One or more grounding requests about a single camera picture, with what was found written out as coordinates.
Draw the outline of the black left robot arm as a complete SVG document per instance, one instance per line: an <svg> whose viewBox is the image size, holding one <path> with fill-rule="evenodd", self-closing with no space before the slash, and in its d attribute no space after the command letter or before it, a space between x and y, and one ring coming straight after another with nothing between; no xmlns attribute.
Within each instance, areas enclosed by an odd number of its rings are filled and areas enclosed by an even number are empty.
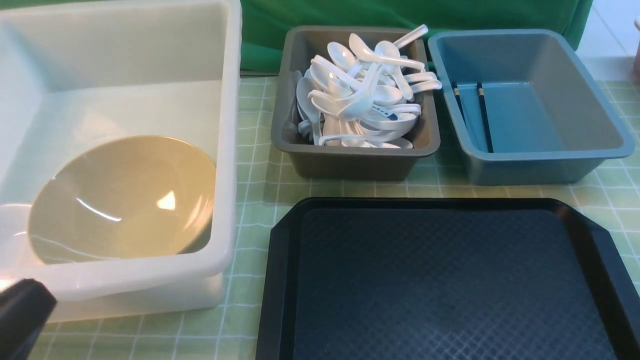
<svg viewBox="0 0 640 360"><path fill-rule="evenodd" d="M57 303L45 285L35 279L21 279L2 291L0 358L26 360Z"/></svg>

